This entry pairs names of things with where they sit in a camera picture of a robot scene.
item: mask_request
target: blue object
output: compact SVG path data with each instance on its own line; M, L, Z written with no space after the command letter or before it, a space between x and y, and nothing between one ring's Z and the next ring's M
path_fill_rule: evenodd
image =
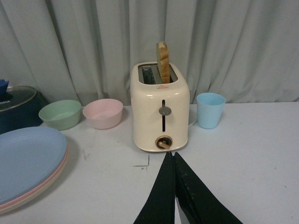
M225 98L217 93L206 92L197 97L197 123L205 129L217 127Z
M33 87L10 86L0 95L0 134L19 128L40 126L39 111L46 100Z
M0 205L32 190L62 162L66 139L49 127L27 127L0 135Z
M0 79L0 95L6 93L8 88L9 81L5 81L4 79Z

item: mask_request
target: white table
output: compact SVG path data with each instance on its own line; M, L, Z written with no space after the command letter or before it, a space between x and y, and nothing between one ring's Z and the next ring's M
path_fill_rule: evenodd
M62 133L70 156L61 176L0 223L133 223L165 153L134 144L131 107L114 128L95 130L82 118ZM299 223L299 103L226 104L215 129L194 124L177 151L244 224Z

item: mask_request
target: gray curtain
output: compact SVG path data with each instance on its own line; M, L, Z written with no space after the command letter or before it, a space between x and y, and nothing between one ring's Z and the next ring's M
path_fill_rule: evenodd
M0 79L50 102L130 104L130 71L166 41L191 103L299 100L298 0L0 1Z

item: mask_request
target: dark blue pot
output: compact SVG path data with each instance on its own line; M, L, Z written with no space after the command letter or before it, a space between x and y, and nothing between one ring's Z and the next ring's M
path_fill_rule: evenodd
M46 105L41 93L32 87L8 87L0 95L0 134L41 125L43 121L38 113Z

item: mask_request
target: cream toaster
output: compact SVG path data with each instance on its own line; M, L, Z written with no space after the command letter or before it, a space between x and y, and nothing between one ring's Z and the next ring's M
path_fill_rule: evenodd
M157 62L133 67L130 80L135 144L148 152L165 152L188 141L190 92L177 67L170 65L170 83L163 84Z

